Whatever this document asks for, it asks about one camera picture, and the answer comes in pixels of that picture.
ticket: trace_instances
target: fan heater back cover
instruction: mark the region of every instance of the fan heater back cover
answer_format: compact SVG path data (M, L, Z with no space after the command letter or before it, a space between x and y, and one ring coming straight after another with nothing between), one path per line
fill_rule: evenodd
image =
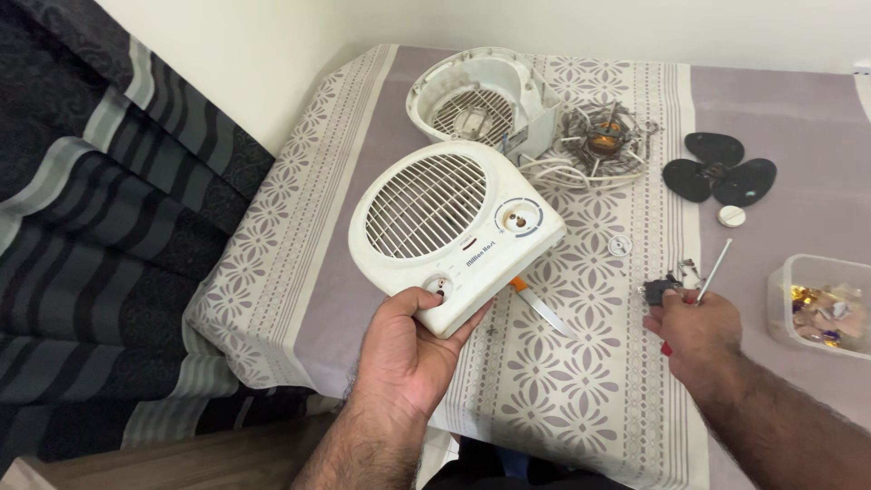
M560 100L523 55L505 48L457 53L408 91L406 111L433 143L472 140L519 165L553 142Z

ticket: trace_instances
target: black fan blade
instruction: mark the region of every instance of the black fan blade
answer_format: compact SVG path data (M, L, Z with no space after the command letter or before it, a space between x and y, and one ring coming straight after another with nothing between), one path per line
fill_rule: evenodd
M662 169L662 180L680 197L702 202L711 197L711 181L700 172L702 165L687 159L672 160Z
M722 163L726 168L738 165L744 158L744 145L725 134L689 133L684 138L686 149L705 163Z
M750 206L762 199L777 177L777 166L764 158L748 160L713 183L713 196L727 206Z

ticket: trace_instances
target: wall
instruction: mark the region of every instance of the wall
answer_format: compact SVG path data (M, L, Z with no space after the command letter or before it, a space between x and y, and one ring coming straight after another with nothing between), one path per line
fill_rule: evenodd
M97 0L277 154L321 77L360 54L339 0Z
M871 57L867 0L343 0L363 44L849 72Z
M378 43L851 71L864 0L97 0L270 152L321 77Z

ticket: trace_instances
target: white fan heater casing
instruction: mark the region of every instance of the white fan heater casing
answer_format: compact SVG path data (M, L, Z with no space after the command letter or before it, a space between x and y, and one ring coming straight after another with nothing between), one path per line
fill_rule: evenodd
M474 140L517 164L521 153L536 158L553 143L559 103L524 56L505 48L475 48L423 73L405 106L433 143Z
M357 204L348 246L388 295L441 291L441 305L415 316L447 338L563 235L563 218L508 159L455 140L387 169Z

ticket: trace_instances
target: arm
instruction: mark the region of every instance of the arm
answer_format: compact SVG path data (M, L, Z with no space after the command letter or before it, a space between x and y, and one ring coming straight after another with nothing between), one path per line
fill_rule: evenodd
M738 311L725 298L709 292L694 306L666 291L645 327L672 347L672 374L759 487L871 486L871 436L745 357Z
M492 304L441 340L412 317L441 302L409 288L375 312L348 404L292 489L411 488L429 417L448 390L460 349Z

